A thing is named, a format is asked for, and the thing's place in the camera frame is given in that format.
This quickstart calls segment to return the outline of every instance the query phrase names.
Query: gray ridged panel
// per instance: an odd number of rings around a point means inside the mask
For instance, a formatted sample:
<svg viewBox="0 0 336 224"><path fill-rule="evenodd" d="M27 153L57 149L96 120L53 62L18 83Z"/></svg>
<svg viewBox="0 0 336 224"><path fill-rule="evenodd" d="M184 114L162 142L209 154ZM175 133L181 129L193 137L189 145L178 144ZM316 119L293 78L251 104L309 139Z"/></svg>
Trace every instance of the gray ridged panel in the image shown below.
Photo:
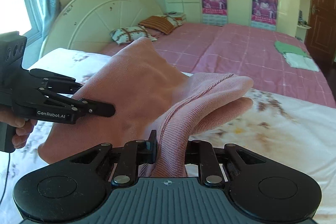
<svg viewBox="0 0 336 224"><path fill-rule="evenodd" d="M260 224L238 212L221 190L201 186L197 178L140 178L117 189L106 203L73 224ZM313 224L305 220L302 224ZM25 220L22 224L35 224Z"/></svg>

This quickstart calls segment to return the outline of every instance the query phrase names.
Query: wooden door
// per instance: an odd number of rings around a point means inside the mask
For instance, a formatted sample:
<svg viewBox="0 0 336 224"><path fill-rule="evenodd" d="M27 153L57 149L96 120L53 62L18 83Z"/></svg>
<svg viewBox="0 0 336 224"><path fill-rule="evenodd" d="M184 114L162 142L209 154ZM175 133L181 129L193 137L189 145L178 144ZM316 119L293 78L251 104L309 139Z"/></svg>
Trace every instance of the wooden door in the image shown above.
<svg viewBox="0 0 336 224"><path fill-rule="evenodd" d="M305 44L313 59L332 64L336 53L336 0L313 0Z"/></svg>

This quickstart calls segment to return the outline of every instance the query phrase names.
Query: metal screw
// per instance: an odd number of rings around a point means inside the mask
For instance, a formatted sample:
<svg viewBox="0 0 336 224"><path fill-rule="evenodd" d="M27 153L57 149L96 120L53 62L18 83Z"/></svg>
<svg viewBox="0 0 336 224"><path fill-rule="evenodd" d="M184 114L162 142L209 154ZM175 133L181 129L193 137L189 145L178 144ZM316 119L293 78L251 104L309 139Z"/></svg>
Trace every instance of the metal screw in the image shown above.
<svg viewBox="0 0 336 224"><path fill-rule="evenodd" d="M131 179L128 177L128 176L125 176L125 175L121 175L121 176L116 176L114 178L114 182L115 183L119 183L119 184L124 184L124 183L127 183L129 182Z"/></svg>
<svg viewBox="0 0 336 224"><path fill-rule="evenodd" d="M211 184L222 182L222 178L220 176L215 176L215 175L208 176L205 180Z"/></svg>

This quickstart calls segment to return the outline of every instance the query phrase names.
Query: pink knit garment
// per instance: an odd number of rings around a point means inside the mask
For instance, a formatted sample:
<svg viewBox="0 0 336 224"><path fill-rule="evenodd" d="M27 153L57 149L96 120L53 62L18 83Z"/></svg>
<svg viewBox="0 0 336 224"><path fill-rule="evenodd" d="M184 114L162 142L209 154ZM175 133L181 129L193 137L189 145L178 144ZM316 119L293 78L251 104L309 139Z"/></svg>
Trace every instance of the pink knit garment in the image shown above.
<svg viewBox="0 0 336 224"><path fill-rule="evenodd" d="M184 177L184 154L192 134L213 129L252 106L242 96L252 79L232 74L182 74L160 57L148 38L114 55L73 96L112 103L109 118L87 115L75 125L55 123L38 152L47 163L65 159L100 143L124 146L147 140L157 130L158 158L144 165L143 176Z"/></svg>

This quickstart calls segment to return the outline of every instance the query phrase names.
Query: finger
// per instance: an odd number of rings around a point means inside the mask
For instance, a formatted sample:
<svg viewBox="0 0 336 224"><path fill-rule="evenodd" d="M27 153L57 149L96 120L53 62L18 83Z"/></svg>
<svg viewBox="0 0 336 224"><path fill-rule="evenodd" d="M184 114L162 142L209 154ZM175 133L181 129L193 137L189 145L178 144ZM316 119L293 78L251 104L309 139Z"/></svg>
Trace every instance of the finger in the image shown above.
<svg viewBox="0 0 336 224"><path fill-rule="evenodd" d="M24 148L26 146L26 142L20 144L20 145L14 145L14 148L15 149L21 149L21 148Z"/></svg>
<svg viewBox="0 0 336 224"><path fill-rule="evenodd" d="M16 117L13 111L9 108L0 108L0 122L5 122L12 127L23 127L25 119Z"/></svg>
<svg viewBox="0 0 336 224"><path fill-rule="evenodd" d="M14 135L12 138L12 143L14 146L21 145L28 140L29 135L18 136Z"/></svg>
<svg viewBox="0 0 336 224"><path fill-rule="evenodd" d="M32 133L33 129L34 129L34 126L31 124L30 121L28 121L25 123L23 127L16 129L16 134L19 136L27 135L27 134Z"/></svg>

